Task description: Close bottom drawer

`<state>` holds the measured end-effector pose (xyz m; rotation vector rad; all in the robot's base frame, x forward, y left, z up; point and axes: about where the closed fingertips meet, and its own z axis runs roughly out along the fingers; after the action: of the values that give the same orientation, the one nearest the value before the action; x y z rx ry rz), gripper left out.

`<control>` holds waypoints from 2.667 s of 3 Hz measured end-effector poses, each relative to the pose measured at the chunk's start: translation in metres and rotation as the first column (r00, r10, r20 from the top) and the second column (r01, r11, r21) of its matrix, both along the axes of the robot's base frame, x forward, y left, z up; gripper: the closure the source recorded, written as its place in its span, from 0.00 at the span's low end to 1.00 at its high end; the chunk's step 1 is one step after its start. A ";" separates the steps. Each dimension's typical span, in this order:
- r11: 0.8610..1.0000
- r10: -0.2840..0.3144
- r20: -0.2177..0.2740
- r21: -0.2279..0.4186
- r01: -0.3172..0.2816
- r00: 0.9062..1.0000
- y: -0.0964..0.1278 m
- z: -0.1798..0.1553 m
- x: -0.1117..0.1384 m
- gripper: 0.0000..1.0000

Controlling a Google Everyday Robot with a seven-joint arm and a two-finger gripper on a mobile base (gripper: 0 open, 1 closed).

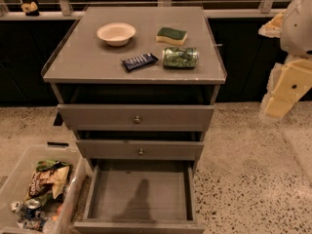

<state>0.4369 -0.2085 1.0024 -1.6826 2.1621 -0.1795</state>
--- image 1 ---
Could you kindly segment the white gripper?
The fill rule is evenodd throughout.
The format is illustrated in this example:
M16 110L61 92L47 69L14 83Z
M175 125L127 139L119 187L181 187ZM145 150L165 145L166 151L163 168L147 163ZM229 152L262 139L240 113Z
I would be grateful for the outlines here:
M285 12L277 14L264 24L258 34L269 38L280 38ZM293 106L312 88L312 59L291 58L276 63L271 70L259 111L264 123L274 123L286 116Z

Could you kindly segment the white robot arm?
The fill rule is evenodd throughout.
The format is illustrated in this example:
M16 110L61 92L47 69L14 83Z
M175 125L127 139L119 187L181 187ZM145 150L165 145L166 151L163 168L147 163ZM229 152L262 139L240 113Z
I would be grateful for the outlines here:
M267 83L259 118L273 123L287 115L312 88L312 0L292 0L286 10L264 24L258 33L279 38L288 53L275 63Z

